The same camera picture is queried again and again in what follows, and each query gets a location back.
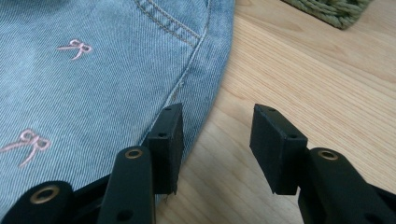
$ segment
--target seam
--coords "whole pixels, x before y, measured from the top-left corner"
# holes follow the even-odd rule
[[[177,39],[183,41],[184,43],[194,47],[194,45],[188,41],[187,39],[184,39],[181,35],[176,34],[175,32],[169,30],[166,26],[162,25],[157,19],[155,19],[154,17],[151,16],[151,14],[149,14],[145,9],[142,8],[142,6],[137,2],[137,0],[134,0],[134,2],[137,4],[137,6],[139,7],[139,9],[145,13],[152,21],[154,21],[155,23],[157,23],[157,25],[159,25],[161,28],[163,28],[167,33],[174,35]]]
[[[206,35],[207,35],[207,30],[208,30],[208,25],[209,25],[209,19],[210,19],[210,13],[211,13],[211,7],[212,7],[212,0],[208,0],[208,12],[207,12],[207,17],[206,17],[206,22],[205,22],[205,30],[204,33],[200,39],[200,41],[197,44],[197,47],[195,48],[195,51],[192,53],[190,61],[186,67],[186,69],[184,70],[183,74],[181,75],[181,77],[179,78],[179,80],[177,81],[177,84],[175,85],[175,87],[172,89],[172,91],[170,92],[165,104],[163,107],[165,107],[166,105],[169,105],[170,102],[173,101],[173,95],[175,94],[176,91],[178,91],[180,85],[183,83],[183,80],[185,79],[185,77],[187,76],[187,74],[189,73],[189,70],[194,62],[194,59],[196,58],[196,55],[198,54],[199,49],[202,46],[202,43],[204,42]]]
[[[143,134],[143,136],[141,137],[140,141],[139,141],[139,145],[142,145],[146,135],[149,133],[149,131],[152,129],[152,127],[154,126],[155,121],[157,120],[157,118],[160,116],[161,111],[163,110],[163,108],[165,108],[167,105],[170,104],[170,102],[173,101],[173,95],[175,94],[175,91],[177,91],[179,89],[180,84],[183,82],[184,78],[186,77],[186,75],[189,73],[189,70],[191,68],[191,65],[196,57],[196,55],[198,54],[198,51],[202,45],[202,43],[204,42],[206,35],[207,35],[207,30],[208,30],[208,25],[209,25],[209,19],[210,19],[210,13],[211,13],[211,6],[212,6],[212,0],[208,0],[208,12],[207,12],[207,17],[206,17],[206,22],[205,22],[205,30],[204,33],[202,34],[201,38],[199,39],[199,42],[197,44],[197,46],[195,47],[194,52],[191,55],[190,61],[187,64],[186,69],[183,71],[182,75],[180,76],[180,78],[178,79],[177,83],[175,84],[174,88],[171,90],[171,92],[168,94],[167,99],[164,101],[163,106],[161,106],[160,111],[157,112],[157,115],[155,116],[154,120],[151,122],[151,125],[149,125],[149,127],[146,129],[145,133]]]
[[[163,11],[162,8],[160,8],[157,4],[155,4],[152,0],[148,0],[149,3],[151,3],[158,11],[161,12],[161,14],[163,14],[167,19],[169,19],[170,21],[173,21],[174,23],[176,23],[177,25],[183,27],[187,32],[189,32],[191,35],[195,36],[197,39],[201,38],[198,34],[196,34],[192,29],[190,29],[189,27],[187,27],[186,25],[184,25],[183,23],[181,23],[180,21],[176,20],[175,18],[173,18],[172,16],[170,16],[168,13],[166,13],[165,11]]]

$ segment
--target wooden table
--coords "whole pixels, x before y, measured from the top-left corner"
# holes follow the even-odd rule
[[[395,11],[375,0],[340,31],[279,0],[236,1],[219,96],[157,223],[303,223],[297,197],[271,193],[248,147],[255,103],[396,193]]]

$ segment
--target pink bow embroidery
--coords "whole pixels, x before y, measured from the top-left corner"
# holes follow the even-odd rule
[[[77,39],[74,39],[74,40],[70,41],[69,46],[59,47],[57,49],[60,49],[60,50],[62,50],[62,49],[78,49],[77,55],[74,58],[72,58],[72,60],[75,60],[75,59],[79,58],[79,56],[81,56],[82,53],[90,52],[92,50],[92,47],[80,42]]]
[[[14,142],[0,148],[0,152],[6,152],[17,147],[25,146],[32,146],[33,149],[24,162],[20,164],[20,167],[24,166],[28,161],[30,161],[38,150],[44,151],[49,148],[50,140],[40,137],[30,129],[26,129],[21,133],[18,142]]]

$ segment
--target denim fabric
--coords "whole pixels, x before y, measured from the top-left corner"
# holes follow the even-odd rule
[[[0,219],[37,184],[109,174],[175,103],[184,160],[232,26],[233,0],[0,0]]]

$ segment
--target black bracket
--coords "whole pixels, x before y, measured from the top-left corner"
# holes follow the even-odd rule
[[[110,175],[76,191],[63,181],[37,185],[19,198],[2,223],[155,223],[154,194],[176,194],[183,149],[182,105],[170,105],[143,146],[117,154]]]
[[[396,196],[367,184],[342,154],[307,149],[308,139],[282,114],[255,105],[250,148],[272,192],[295,195],[304,223],[396,223]]]

